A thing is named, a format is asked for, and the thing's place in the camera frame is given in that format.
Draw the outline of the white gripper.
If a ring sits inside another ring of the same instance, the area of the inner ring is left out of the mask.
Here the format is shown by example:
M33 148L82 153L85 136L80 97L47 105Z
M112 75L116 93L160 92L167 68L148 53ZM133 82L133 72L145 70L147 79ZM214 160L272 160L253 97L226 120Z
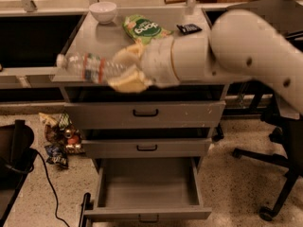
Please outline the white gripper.
M146 47L132 44L120 49L114 54L112 63L129 68L120 76L109 79L108 85L120 93L141 93L152 84L159 88L179 85L171 62L173 42L174 39L168 36L152 39Z

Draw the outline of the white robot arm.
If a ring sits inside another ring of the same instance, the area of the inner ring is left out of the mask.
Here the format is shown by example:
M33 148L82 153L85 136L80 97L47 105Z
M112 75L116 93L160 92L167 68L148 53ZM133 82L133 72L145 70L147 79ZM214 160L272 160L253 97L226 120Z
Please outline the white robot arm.
M303 113L303 53L255 13L234 9L201 36L153 39L114 56L130 67L108 84L121 93L182 82L230 84L255 79Z

